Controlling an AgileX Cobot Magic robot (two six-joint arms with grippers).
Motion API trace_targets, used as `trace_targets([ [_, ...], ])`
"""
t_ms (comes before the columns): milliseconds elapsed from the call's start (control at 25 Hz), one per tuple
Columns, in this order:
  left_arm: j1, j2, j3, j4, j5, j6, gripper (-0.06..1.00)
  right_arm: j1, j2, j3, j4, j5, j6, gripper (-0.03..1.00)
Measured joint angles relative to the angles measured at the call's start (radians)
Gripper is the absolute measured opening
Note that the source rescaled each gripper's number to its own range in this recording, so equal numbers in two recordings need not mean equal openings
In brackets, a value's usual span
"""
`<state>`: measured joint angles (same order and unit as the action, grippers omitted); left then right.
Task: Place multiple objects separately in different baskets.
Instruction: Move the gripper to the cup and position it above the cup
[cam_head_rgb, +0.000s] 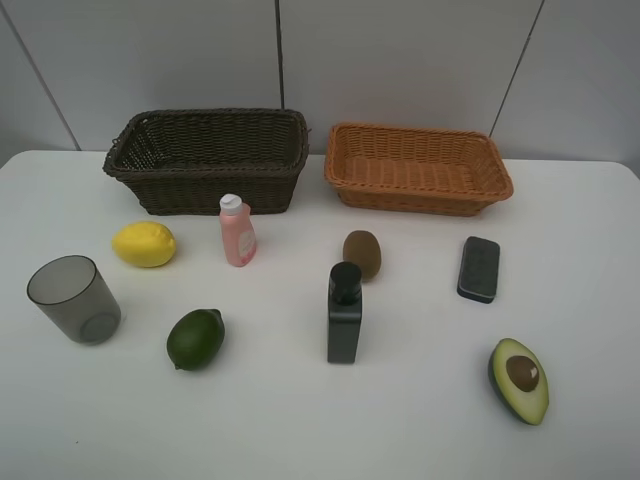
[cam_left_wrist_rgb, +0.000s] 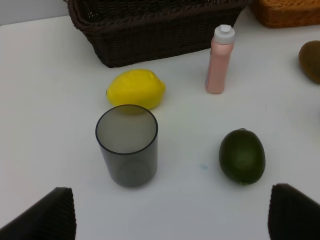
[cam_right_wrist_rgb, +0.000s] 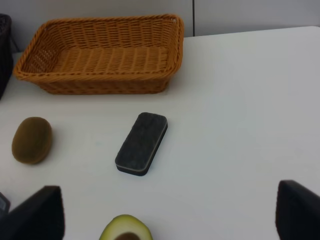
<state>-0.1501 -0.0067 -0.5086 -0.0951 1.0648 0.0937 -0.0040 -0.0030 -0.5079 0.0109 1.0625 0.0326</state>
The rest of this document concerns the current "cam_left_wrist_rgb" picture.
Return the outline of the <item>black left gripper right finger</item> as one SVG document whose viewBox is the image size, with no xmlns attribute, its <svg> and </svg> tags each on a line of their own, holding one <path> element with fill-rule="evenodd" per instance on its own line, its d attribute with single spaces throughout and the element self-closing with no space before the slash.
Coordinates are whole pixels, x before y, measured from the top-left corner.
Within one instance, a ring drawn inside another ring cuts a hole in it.
<svg viewBox="0 0 320 240">
<path fill-rule="evenodd" d="M 287 183 L 275 184 L 267 227 L 271 240 L 318 240 L 320 204 Z"/>
</svg>

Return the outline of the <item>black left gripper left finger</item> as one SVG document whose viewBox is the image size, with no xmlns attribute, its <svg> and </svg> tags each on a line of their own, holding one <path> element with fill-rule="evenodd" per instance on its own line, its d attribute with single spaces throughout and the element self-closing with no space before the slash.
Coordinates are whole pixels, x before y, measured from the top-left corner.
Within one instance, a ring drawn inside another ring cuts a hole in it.
<svg viewBox="0 0 320 240">
<path fill-rule="evenodd" d="M 77 232 L 71 188 L 56 187 L 0 229 L 2 240 L 74 240 Z"/>
</svg>

